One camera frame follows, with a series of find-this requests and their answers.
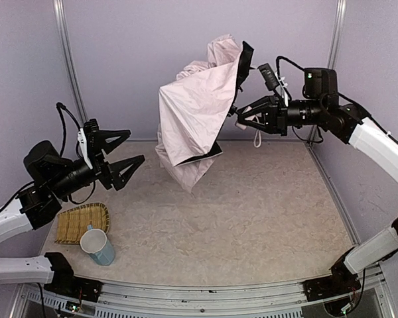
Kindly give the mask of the pink black folding umbrella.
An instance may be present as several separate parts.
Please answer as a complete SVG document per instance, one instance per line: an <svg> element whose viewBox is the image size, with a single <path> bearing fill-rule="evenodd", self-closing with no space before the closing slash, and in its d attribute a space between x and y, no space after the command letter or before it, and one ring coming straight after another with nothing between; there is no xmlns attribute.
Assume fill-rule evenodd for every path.
<svg viewBox="0 0 398 318"><path fill-rule="evenodd" d="M206 174L222 149L217 142L237 93L252 69L254 49L230 34L208 43L206 60L193 60L159 87L161 167L184 191Z"/></svg>

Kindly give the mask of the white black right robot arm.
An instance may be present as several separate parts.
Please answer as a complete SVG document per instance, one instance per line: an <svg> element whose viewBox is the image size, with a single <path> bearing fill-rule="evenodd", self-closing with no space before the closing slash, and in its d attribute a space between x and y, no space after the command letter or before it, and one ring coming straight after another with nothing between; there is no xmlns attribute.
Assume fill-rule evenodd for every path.
<svg viewBox="0 0 398 318"><path fill-rule="evenodd" d="M398 195L398 144L360 105L338 104L338 94L284 103L265 96L235 111L236 125L270 134L290 126L320 125L341 140L318 149L348 212L369 209L380 217ZM246 283L276 282L332 274L343 282L398 250L398 223L376 227L359 244L346 239L346 226L303 146L241 155L235 169L237 207L253 216L253 228L235 236L239 251L233 271Z"/></svg>

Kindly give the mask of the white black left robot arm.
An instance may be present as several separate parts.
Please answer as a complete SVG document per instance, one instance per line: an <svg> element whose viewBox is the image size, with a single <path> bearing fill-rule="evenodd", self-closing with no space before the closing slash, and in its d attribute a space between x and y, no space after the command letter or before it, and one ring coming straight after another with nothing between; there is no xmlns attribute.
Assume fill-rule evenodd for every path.
<svg viewBox="0 0 398 318"><path fill-rule="evenodd" d="M120 190L145 161L143 155L110 164L111 153L131 135L129 130L102 131L91 121L78 132L83 157L71 160L59 154L49 140L36 144L23 162L31 178L0 207L0 243L50 222L71 195L100 181L105 189ZM0 258L0 285L40 283L71 285L74 271L59 252L34 258Z"/></svg>

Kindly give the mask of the woven bamboo tray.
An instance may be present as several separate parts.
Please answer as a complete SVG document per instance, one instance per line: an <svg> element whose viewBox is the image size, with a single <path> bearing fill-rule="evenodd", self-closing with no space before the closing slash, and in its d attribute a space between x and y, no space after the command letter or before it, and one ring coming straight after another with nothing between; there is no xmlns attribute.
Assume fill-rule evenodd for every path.
<svg viewBox="0 0 398 318"><path fill-rule="evenodd" d="M110 216L103 203L89 203L61 212L57 216L56 244L79 244L90 226L108 233Z"/></svg>

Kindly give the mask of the light blue cup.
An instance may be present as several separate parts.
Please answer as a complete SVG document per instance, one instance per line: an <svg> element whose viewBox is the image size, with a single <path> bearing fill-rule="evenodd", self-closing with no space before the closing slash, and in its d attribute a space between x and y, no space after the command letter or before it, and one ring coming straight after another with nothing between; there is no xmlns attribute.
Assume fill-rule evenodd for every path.
<svg viewBox="0 0 398 318"><path fill-rule="evenodd" d="M100 266L109 266L115 260L115 250L106 233L91 225L80 239L81 249Z"/></svg>

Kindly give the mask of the right aluminium corner post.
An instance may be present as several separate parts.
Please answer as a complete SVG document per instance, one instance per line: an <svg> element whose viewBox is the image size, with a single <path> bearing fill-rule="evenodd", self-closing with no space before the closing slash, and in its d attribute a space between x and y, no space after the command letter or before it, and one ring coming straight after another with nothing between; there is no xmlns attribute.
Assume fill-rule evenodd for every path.
<svg viewBox="0 0 398 318"><path fill-rule="evenodd" d="M344 29L344 20L346 16L346 0L338 0L334 21L334 28L332 32L332 40L329 49L327 68L335 69L338 61L338 53L340 50L340 43Z"/></svg>

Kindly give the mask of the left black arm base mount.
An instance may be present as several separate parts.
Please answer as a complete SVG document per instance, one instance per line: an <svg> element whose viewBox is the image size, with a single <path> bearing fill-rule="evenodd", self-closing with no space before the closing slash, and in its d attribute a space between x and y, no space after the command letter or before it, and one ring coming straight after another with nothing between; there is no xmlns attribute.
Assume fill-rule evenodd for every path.
<svg viewBox="0 0 398 318"><path fill-rule="evenodd" d="M81 301L98 302L103 286L100 281L75 276L71 265L62 253L47 252L44 256L50 262L50 268L53 271L52 281L44 285L46 291Z"/></svg>

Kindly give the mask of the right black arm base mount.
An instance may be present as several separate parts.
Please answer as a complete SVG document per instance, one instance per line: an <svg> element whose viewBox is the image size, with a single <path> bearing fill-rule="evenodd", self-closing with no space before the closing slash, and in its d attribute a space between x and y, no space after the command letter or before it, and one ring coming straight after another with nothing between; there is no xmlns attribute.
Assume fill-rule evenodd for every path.
<svg viewBox="0 0 398 318"><path fill-rule="evenodd" d="M303 282L307 301L317 301L359 290L362 285L357 274L351 273L343 262L331 267L331 274Z"/></svg>

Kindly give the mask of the aluminium front rail frame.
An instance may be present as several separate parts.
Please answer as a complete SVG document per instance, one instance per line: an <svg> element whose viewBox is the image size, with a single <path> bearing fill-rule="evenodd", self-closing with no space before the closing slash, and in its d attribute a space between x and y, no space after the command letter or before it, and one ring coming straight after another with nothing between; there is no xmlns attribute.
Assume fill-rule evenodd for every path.
<svg viewBox="0 0 398 318"><path fill-rule="evenodd" d="M176 287L104 281L95 301L40 291L35 284L17 288L10 317L396 317L383 272L370 266L358 276L357 291L315 291L323 280L222 287Z"/></svg>

